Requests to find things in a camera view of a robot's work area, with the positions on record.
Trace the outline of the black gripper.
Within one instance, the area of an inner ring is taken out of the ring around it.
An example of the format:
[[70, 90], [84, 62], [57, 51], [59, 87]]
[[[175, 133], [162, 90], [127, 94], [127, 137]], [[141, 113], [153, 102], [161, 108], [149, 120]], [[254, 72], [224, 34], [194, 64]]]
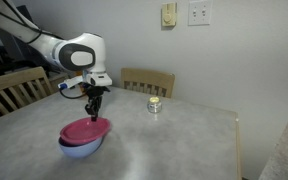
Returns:
[[91, 115], [91, 121], [96, 122], [98, 118], [98, 111], [101, 107], [102, 95], [109, 92], [106, 86], [89, 87], [86, 91], [88, 96], [88, 103], [85, 105], [85, 111]]

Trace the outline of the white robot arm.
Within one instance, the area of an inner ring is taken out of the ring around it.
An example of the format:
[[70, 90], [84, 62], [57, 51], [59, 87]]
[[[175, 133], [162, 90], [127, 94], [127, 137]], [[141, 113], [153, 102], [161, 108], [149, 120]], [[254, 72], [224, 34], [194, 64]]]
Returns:
[[66, 79], [58, 88], [62, 91], [85, 84], [88, 96], [85, 110], [93, 122], [97, 120], [102, 95], [112, 84], [106, 72], [106, 49], [101, 36], [85, 32], [73, 39], [62, 39], [27, 19], [11, 0], [0, 0], [0, 29], [37, 50], [50, 64], [69, 71], [81, 71], [81, 75]]

